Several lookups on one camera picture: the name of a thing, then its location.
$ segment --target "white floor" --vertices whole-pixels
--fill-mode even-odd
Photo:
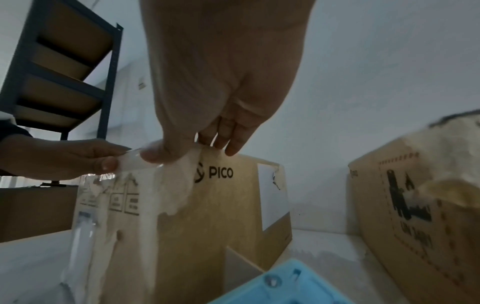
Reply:
[[[296,258],[356,304],[408,304],[360,237],[293,230],[278,259]],[[70,232],[0,244],[0,303],[53,287],[69,258]]]

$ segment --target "blue plastic object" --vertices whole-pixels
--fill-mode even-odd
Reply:
[[[286,263],[210,304],[354,304],[298,260]]]

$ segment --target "white label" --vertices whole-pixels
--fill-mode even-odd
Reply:
[[[260,185],[261,227],[268,227],[289,212],[289,199],[284,182],[276,181],[279,168],[258,164],[258,183]]]

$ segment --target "hand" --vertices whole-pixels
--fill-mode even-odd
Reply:
[[[163,140],[149,162],[198,141],[236,154],[284,101],[314,0],[141,0]]]
[[[0,142],[0,169],[39,180],[68,180],[111,173],[129,148],[100,139],[49,141],[10,135]]]

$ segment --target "black metal frame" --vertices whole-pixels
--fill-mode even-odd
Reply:
[[[45,24],[47,18],[49,17],[49,13],[51,8],[54,4],[54,1],[59,1],[70,8],[74,9],[77,13],[87,17],[93,23],[101,27],[103,30],[107,31],[109,34],[113,36],[113,43],[111,49],[111,59],[110,65],[108,69],[108,76],[106,79],[106,87],[105,90],[101,90],[97,87],[91,86],[89,84],[83,83],[82,81],[78,81],[72,78],[69,78],[65,75],[60,73],[51,71],[49,69],[43,68],[33,62],[31,62],[31,58],[33,56],[33,52],[35,50],[36,44],[44,45],[58,53],[72,58],[81,64],[89,66],[93,68],[93,64],[89,64],[84,60],[79,60],[75,55],[66,53],[64,50],[59,50],[55,48],[55,46],[49,44],[46,41],[42,41],[39,39],[40,31]],[[116,27],[109,24],[107,21],[103,20],[97,14],[92,12],[90,9],[82,5],[80,2],[76,0],[33,0],[31,5],[30,11],[28,13],[28,17],[23,27],[18,45],[15,50],[15,54],[11,61],[10,67],[8,68],[8,73],[5,78],[5,82],[3,87],[0,91],[0,111],[6,112],[9,114],[14,114],[16,106],[24,106],[40,111],[46,111],[53,114],[62,115],[65,117],[70,117],[74,119],[78,119],[79,122],[73,127],[77,127],[83,121],[88,119],[98,110],[101,111],[100,113],[100,121],[98,123],[98,130],[97,130],[97,137],[105,139],[107,136],[107,128],[109,124],[109,116],[110,116],[110,108],[112,105],[112,98],[114,93],[115,87],[115,80],[117,76],[117,68],[120,56],[120,45],[122,42],[122,34],[123,28],[120,25]],[[83,94],[92,96],[101,103],[97,108],[95,108],[90,113],[86,115],[79,115],[76,113],[70,113],[69,111],[53,109],[46,106],[39,106],[33,105],[29,101],[25,101],[20,99],[20,93],[22,90],[22,86],[25,83],[25,79],[27,74],[33,75],[35,77],[39,77],[45,79],[49,82],[56,83],[63,87],[67,87],[69,89],[75,90],[77,92],[81,92]],[[69,132],[73,128],[56,128],[52,126],[46,126],[40,123],[17,120],[19,125],[23,125],[26,127],[32,128],[40,128],[44,130],[60,132],[61,133],[61,140],[66,140],[68,138]]]

